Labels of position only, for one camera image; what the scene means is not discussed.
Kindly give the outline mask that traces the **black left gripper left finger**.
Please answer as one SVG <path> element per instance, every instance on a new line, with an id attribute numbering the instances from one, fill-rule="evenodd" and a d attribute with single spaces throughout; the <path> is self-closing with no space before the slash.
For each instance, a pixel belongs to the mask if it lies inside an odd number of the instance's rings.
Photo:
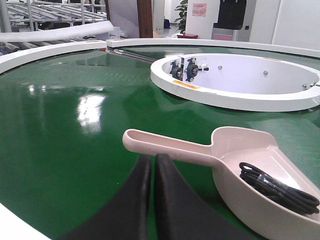
<path id="1" fill-rule="evenodd" d="M 61 240 L 146 240 L 152 163 L 140 155 L 117 193 Z"/>

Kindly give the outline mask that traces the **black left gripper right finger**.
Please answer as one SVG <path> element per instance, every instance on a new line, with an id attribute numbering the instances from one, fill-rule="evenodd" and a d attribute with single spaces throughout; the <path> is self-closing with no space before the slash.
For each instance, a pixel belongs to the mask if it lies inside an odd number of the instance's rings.
<path id="1" fill-rule="evenodd" d="M 252 240 L 191 188 L 168 154 L 155 157 L 154 210 L 160 240 Z"/>

